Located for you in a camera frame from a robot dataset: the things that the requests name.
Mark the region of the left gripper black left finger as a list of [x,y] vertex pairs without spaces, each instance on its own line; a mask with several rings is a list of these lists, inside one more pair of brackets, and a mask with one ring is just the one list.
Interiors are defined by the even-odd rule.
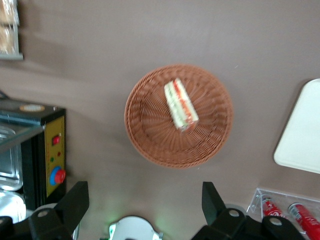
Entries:
[[77,182],[54,206],[42,206],[28,218],[33,240],[71,240],[90,205],[87,181]]

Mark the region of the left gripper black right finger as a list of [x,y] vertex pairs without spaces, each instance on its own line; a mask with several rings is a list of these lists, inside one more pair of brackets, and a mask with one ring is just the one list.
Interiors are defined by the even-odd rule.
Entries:
[[244,240],[246,217],[234,207],[226,207],[212,182],[202,183],[202,211],[206,220],[193,240]]

